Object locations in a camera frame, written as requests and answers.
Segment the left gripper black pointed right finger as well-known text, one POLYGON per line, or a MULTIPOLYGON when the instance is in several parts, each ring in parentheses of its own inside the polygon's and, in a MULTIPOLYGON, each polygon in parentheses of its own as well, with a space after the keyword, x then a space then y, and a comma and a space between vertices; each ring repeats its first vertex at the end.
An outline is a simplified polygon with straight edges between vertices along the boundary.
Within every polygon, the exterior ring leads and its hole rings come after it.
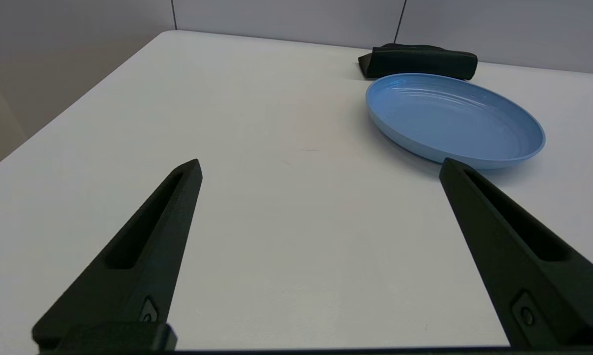
POLYGON ((470 166, 439 179, 513 349, 593 349, 593 263, 470 166))

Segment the left gripper black pointed left finger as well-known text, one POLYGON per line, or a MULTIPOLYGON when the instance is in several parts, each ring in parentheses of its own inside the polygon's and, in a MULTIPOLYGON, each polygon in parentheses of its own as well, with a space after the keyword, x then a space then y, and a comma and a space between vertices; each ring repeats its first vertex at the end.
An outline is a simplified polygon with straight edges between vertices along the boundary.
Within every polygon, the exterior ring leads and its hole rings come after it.
POLYGON ((175 349, 167 319, 202 179, 196 159, 166 176, 33 326, 40 353, 175 349))

